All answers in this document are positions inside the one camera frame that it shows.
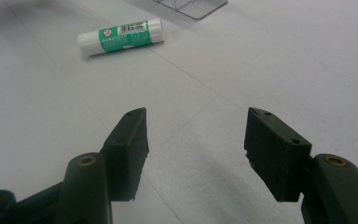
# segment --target green label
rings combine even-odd
[[[100,30],[99,36],[105,52],[152,43],[147,21]]]

